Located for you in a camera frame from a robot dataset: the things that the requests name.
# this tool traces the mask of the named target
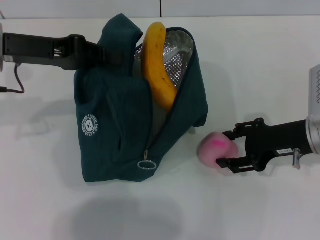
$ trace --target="white surface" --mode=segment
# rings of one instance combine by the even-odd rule
[[[163,17],[320,15],[318,0],[162,0]]]
[[[6,19],[98,19],[160,17],[159,0],[0,0]]]
[[[0,95],[0,233],[10,240],[318,240],[320,156],[273,159],[262,173],[201,165],[213,131],[263,117],[308,115],[309,69],[320,63],[320,17],[133,19],[194,36],[206,87],[205,127],[186,134],[142,183],[82,178],[73,72],[22,65],[26,93]],[[3,20],[4,32],[97,42],[106,20]],[[14,65],[0,86],[18,88]]]

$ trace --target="zipper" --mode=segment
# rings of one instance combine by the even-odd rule
[[[173,27],[173,28],[168,28],[167,31],[168,31],[168,30],[169,30],[169,32],[170,32],[170,31],[174,31],[174,30],[175,30],[175,27]],[[188,35],[191,37],[192,41],[193,41],[193,52],[192,52],[192,55],[191,55],[191,58],[190,58],[190,61],[189,61],[189,64],[191,64],[191,63],[193,63],[193,62],[195,61],[195,52],[197,51],[196,44],[195,44],[195,40],[194,40],[194,38],[192,37],[192,35],[191,35],[188,31],[186,31],[186,30],[184,30],[184,29],[179,29],[179,30],[182,30],[183,32],[185,32],[186,34],[188,34]],[[157,168],[157,164],[156,164],[154,161],[148,159],[149,149],[151,149],[151,148],[155,145],[155,143],[157,142],[159,136],[160,136],[161,133],[164,131],[165,126],[167,125],[167,123],[168,123],[169,120],[171,119],[172,114],[173,114],[173,112],[174,112],[175,109],[176,109],[177,99],[178,99],[178,97],[180,97],[181,91],[182,91],[182,89],[183,89],[183,86],[185,85],[185,81],[186,81],[185,78],[186,78],[186,76],[188,75],[187,73],[189,73],[189,70],[190,70],[190,68],[187,67],[187,69],[186,69],[186,71],[185,71],[185,73],[184,73],[183,79],[182,79],[182,81],[181,81],[180,87],[179,87],[179,89],[178,89],[178,92],[177,92],[177,94],[176,94],[176,96],[175,96],[175,100],[174,100],[172,109],[171,109],[171,111],[168,113],[168,115],[167,115],[167,117],[166,117],[166,120],[165,120],[163,126],[161,127],[161,130],[160,130],[160,131],[158,132],[158,134],[153,138],[152,142],[150,142],[150,140],[151,140],[151,137],[152,137],[151,134],[152,134],[152,128],[153,128],[154,108],[153,108],[153,104],[151,104],[151,110],[152,110],[152,111],[151,111],[151,112],[152,112],[151,128],[150,128],[150,133],[151,133],[151,134],[150,134],[150,136],[149,136],[149,139],[148,139],[147,144],[146,144],[146,147],[145,147],[145,151],[144,151],[144,153],[143,153],[144,160],[138,162],[138,164],[137,164],[138,167],[141,168],[141,169],[143,169],[143,170],[154,170],[154,169]],[[148,86],[148,90],[149,90],[149,96],[150,96],[149,98],[150,98],[151,103],[152,103],[152,102],[153,102],[152,92],[151,92],[150,84],[149,84],[148,82],[147,82],[147,86]],[[153,167],[143,167],[142,164],[148,164],[148,165],[149,165],[149,164],[150,164],[150,165],[152,164]]]

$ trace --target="zipper pull ring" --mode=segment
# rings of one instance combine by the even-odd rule
[[[144,160],[138,162],[138,167],[143,170],[154,170],[157,168],[157,164],[154,161],[148,160],[148,150],[143,153]]]

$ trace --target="white circular logo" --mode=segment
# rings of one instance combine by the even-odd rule
[[[82,120],[81,127],[84,135],[92,137],[98,131],[98,120],[92,114],[86,115]]]

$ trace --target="printed logo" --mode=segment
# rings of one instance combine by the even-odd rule
[[[292,151],[291,148],[288,148],[288,149],[277,150],[277,152],[278,152],[278,154],[291,154],[294,151]]]
[[[92,114],[86,115],[82,120],[81,127],[84,135],[92,137],[98,131],[98,120]]]

